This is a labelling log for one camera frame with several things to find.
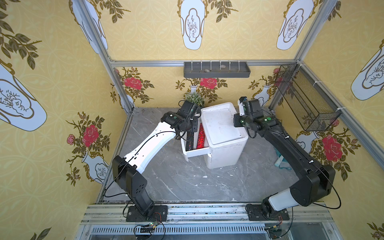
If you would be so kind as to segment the black glitter microphone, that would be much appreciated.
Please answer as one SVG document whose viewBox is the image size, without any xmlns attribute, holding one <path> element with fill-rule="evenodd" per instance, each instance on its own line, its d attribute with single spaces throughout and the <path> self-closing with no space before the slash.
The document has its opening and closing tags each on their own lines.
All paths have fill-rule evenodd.
<svg viewBox="0 0 384 240">
<path fill-rule="evenodd" d="M 186 151 L 192 151 L 194 149 L 194 136 L 195 133 L 193 132 L 187 132 L 187 138 L 186 138 Z"/>
</svg>

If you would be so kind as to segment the red glitter microphone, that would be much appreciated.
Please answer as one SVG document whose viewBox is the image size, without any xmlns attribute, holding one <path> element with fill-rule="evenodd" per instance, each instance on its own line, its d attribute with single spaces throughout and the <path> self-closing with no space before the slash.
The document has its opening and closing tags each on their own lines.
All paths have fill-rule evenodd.
<svg viewBox="0 0 384 240">
<path fill-rule="evenodd" d="M 205 138 L 206 138 L 206 135 L 205 135 L 204 127 L 203 127 L 203 124 L 200 123 L 196 149 L 203 149 L 205 147 Z"/>
</svg>

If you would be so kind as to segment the white top drawer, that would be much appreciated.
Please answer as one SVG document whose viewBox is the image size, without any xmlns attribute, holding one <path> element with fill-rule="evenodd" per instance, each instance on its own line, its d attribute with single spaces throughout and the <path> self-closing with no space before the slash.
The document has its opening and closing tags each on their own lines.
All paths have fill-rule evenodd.
<svg viewBox="0 0 384 240">
<path fill-rule="evenodd" d="M 181 139 L 183 156 L 187 162 L 192 157 L 206 156 L 206 155 L 211 153 L 206 134 L 204 134 L 204 137 L 205 137 L 204 138 L 204 147 L 197 149 L 201 123 L 202 123 L 201 118 L 199 118 L 198 119 L 198 131 L 194 133 L 194 143 L 193 143 L 193 149 L 192 150 L 187 151 L 187 142 L 185 141 L 185 139 L 187 138 L 186 137 L 187 134 L 184 136 L 184 139 Z"/>
</svg>

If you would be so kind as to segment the white drawer cabinet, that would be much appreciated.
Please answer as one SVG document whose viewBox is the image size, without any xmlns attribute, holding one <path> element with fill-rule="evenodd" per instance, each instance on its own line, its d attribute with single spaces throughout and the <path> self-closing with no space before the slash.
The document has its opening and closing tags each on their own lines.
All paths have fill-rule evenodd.
<svg viewBox="0 0 384 240">
<path fill-rule="evenodd" d="M 202 109 L 202 124 L 208 142 L 205 155 L 209 169 L 235 165 L 249 138 L 243 127 L 234 127 L 237 113 L 232 103 L 223 103 Z"/>
</svg>

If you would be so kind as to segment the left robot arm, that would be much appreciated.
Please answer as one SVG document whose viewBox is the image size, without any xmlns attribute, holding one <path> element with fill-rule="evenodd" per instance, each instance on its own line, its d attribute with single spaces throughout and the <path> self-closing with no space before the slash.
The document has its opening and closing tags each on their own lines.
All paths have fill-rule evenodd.
<svg viewBox="0 0 384 240">
<path fill-rule="evenodd" d="M 155 213 L 155 204 L 146 191 L 147 180 L 142 173 L 171 139 L 180 140 L 185 134 L 196 133 L 200 116 L 201 108 L 184 100 L 177 112 L 165 113 L 156 128 L 134 150 L 124 157 L 116 156 L 113 159 L 114 182 L 128 194 L 139 214 L 145 219 Z"/>
</svg>

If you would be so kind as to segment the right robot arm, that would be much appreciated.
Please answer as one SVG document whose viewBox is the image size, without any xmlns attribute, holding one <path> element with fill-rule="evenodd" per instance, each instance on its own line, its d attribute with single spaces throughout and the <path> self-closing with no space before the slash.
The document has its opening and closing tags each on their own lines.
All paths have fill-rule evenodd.
<svg viewBox="0 0 384 240">
<path fill-rule="evenodd" d="M 265 198 L 261 203 L 262 215 L 271 219 L 287 208 L 316 204 L 335 190 L 335 169 L 322 165 L 304 151 L 275 116 L 265 115 L 257 99 L 241 97 L 238 105 L 240 112 L 234 114 L 234 126 L 253 131 L 271 143 L 299 178 L 288 189 Z"/>
</svg>

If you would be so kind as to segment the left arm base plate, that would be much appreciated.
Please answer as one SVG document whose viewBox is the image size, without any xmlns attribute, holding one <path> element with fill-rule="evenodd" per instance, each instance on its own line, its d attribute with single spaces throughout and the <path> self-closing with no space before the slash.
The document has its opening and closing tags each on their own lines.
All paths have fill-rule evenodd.
<svg viewBox="0 0 384 240">
<path fill-rule="evenodd" d="M 126 222 L 150 222 L 159 221 L 166 222 L 168 216 L 168 206 L 166 205 L 154 205 L 147 213 L 142 213 L 136 206 L 130 206 L 128 208 L 128 215 Z"/>
</svg>

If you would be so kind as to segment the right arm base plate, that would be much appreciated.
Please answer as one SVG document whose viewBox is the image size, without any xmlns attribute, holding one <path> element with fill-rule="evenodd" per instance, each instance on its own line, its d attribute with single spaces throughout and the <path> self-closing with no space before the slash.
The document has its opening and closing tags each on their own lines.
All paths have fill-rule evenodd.
<svg viewBox="0 0 384 240">
<path fill-rule="evenodd" d="M 272 207 L 264 204 L 247 204 L 246 213 L 250 221 L 288 221 L 290 219 L 288 211 L 283 209 L 275 211 Z"/>
</svg>

